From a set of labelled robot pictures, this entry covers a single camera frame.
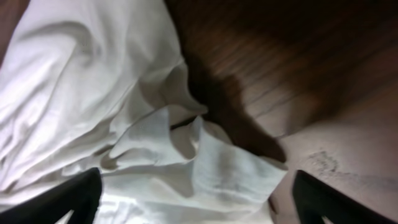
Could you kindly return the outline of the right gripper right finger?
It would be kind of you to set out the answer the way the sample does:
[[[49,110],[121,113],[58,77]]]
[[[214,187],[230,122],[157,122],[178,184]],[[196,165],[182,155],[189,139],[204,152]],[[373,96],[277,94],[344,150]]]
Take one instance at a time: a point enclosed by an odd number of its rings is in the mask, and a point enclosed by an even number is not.
[[[302,224],[397,224],[303,170],[295,174],[292,196]]]

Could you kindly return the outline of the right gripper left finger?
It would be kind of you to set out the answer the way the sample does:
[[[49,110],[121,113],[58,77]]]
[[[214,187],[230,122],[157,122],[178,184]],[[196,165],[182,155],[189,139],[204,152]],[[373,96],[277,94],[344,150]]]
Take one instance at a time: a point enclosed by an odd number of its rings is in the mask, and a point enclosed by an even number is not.
[[[68,223],[92,224],[100,205],[102,179],[91,168],[47,192],[1,213],[2,224],[57,223],[68,212]]]

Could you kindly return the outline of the white t-shirt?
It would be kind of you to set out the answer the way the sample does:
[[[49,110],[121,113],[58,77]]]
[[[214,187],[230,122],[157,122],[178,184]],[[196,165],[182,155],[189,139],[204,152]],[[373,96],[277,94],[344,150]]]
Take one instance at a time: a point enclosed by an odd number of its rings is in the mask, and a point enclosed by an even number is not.
[[[96,223],[271,223],[286,167],[206,111],[163,1],[31,1],[1,67],[1,210],[96,167]]]

